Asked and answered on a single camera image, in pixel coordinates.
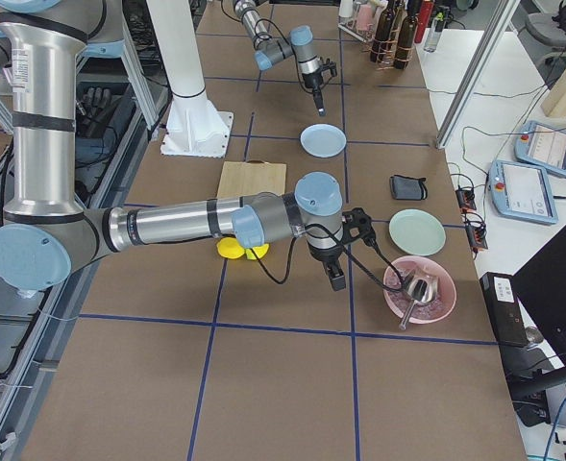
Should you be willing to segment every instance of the pale green plate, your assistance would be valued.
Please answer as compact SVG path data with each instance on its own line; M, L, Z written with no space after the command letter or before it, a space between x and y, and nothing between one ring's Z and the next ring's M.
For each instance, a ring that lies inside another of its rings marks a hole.
M445 229L434 216L421 209L404 209L391 218L389 234L409 255L429 256L445 245Z

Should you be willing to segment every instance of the metal utensil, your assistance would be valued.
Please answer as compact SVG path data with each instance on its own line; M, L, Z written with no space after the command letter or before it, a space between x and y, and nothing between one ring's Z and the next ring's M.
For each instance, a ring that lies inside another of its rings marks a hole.
M417 305L426 305L434 301L438 292L438 277L416 271L409 274L403 283L403 289L410 296L411 301L406 309L405 315L399 324L401 330L406 329L406 324Z

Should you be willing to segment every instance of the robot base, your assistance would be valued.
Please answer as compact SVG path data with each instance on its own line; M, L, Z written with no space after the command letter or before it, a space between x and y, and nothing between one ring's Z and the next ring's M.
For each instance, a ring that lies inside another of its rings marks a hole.
M219 112L210 101L205 110L172 104L167 134L160 146L166 156L221 158L227 152L234 114Z

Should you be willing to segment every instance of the label sticker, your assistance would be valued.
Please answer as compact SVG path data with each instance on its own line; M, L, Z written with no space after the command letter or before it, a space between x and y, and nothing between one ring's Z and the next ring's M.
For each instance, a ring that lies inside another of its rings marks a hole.
M29 50L12 50L13 91L31 92L31 52Z
M494 277L494 291L496 291L496 299L503 303L515 303L513 298L513 289L509 279Z

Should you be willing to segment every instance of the utensil handle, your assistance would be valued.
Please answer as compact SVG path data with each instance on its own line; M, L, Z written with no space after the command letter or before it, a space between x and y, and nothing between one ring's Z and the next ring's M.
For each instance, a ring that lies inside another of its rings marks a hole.
M415 310L416 304L417 304L417 302L415 300L413 300L408 305L408 308L406 309L406 312L405 312L405 316L402 318L402 322L400 322L400 324L398 325L398 328L401 329L402 331L404 331L406 329L406 324L408 323L408 319L410 319L410 316L412 315L413 310Z

